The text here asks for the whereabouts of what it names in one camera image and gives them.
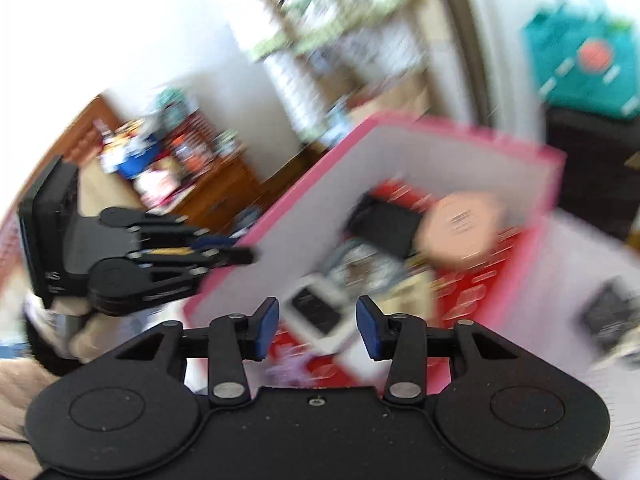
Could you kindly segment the person's left hand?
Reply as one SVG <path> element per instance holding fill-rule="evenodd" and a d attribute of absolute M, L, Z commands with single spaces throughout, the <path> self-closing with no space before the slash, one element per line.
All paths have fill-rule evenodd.
<path fill-rule="evenodd" d="M 56 297 L 50 312 L 53 348 L 62 358 L 86 364 L 118 345 L 119 320 L 94 310 L 87 299 Z"/>

